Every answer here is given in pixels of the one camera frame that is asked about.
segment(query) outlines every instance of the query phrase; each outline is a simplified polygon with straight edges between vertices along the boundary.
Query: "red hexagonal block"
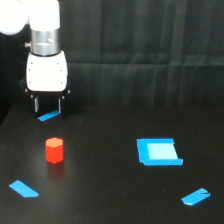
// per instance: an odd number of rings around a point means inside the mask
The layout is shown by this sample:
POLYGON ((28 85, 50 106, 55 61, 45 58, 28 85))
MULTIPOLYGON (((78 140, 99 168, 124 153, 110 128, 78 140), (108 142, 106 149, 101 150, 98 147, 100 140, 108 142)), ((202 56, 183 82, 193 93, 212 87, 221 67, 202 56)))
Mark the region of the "red hexagonal block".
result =
POLYGON ((64 159, 62 139, 51 138, 46 141, 46 159, 51 163, 58 163, 64 159))

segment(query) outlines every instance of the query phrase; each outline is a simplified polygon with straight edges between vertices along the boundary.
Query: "blue square outline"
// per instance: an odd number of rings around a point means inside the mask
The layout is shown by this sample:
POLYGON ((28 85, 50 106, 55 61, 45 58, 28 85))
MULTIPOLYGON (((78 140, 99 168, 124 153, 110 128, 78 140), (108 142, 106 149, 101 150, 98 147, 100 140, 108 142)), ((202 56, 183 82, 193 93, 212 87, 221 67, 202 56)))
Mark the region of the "blue square outline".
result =
POLYGON ((181 166, 183 159, 150 159, 147 145, 150 143, 170 143, 174 144, 172 138, 167 139, 137 139, 139 162, 146 166, 181 166))

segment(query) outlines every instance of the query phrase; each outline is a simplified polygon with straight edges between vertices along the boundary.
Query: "black tabletop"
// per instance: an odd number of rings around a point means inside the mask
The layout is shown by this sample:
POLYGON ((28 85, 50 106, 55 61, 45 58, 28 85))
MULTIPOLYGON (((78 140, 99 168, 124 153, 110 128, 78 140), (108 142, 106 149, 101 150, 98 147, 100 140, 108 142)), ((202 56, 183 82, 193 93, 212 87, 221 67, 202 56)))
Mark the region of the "black tabletop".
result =
POLYGON ((0 127, 0 223, 222 223, 224 109, 88 107, 40 122, 13 106, 0 127), (64 140, 63 163, 45 142, 64 140), (139 162, 136 140, 173 138, 182 166, 139 162), (16 180, 39 193, 23 198, 16 180), (181 198, 205 188, 195 206, 181 198))

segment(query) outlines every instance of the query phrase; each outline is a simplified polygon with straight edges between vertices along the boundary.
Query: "blue tape strip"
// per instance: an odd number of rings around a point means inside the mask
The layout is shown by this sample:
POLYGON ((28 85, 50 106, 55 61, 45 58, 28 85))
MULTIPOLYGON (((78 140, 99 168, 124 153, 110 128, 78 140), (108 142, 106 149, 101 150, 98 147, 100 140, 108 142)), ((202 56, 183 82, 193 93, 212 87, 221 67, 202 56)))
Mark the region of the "blue tape strip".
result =
POLYGON ((174 140, 172 138, 145 138, 145 139, 138 139, 146 144, 149 143, 171 143, 174 144, 174 140))
POLYGON ((189 194, 188 196, 182 198, 181 200, 186 205, 195 205, 196 203, 204 200, 205 198, 209 196, 210 196, 210 193, 204 188, 201 188, 193 192, 192 194, 189 194))
POLYGON ((183 159, 148 159, 144 160, 145 166, 181 166, 183 159))
POLYGON ((48 114, 45 114, 45 115, 43 115, 41 117, 38 117, 38 120, 40 120, 40 121, 46 121, 46 120, 48 120, 48 119, 50 119, 52 117, 55 117, 55 116, 57 116, 59 114, 60 114, 59 111, 55 110, 55 111, 52 111, 52 112, 50 112, 48 114))
POLYGON ((28 197, 37 197, 39 194, 26 186, 21 181, 17 180, 14 183, 9 185, 10 188, 12 188, 14 191, 18 192, 20 195, 22 195, 24 198, 28 197))

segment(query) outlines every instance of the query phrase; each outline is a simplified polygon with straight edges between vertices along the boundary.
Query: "blue tape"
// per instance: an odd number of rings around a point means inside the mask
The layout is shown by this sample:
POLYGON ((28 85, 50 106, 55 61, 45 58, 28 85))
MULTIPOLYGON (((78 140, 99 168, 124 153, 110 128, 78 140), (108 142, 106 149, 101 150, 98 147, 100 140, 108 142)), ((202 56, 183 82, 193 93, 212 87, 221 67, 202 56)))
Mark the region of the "blue tape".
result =
POLYGON ((145 166, 181 166, 183 159, 148 159, 144 160, 145 166))
POLYGON ((201 188, 193 192, 192 194, 189 194, 188 196, 182 198, 181 200, 186 205, 195 205, 196 203, 204 200, 205 198, 209 196, 210 196, 210 193, 204 188, 201 188))
POLYGON ((137 139, 139 161, 146 166, 181 166, 183 159, 178 159, 173 144, 174 141, 171 138, 137 139))
POLYGON ((41 117, 38 117, 38 120, 40 120, 40 121, 46 121, 46 120, 48 120, 48 119, 50 119, 52 117, 55 117, 55 116, 57 116, 59 114, 60 114, 59 111, 55 110, 55 111, 52 111, 52 112, 50 112, 48 114, 45 114, 45 115, 43 115, 41 117))
POLYGON ((174 144, 174 140, 172 138, 144 138, 144 139, 138 139, 139 141, 142 141, 144 143, 171 143, 174 144))
POLYGON ((21 181, 17 180, 14 183, 9 185, 10 188, 12 188, 14 191, 18 192, 20 195, 22 195, 24 198, 28 197, 37 197, 39 194, 26 186, 21 181))

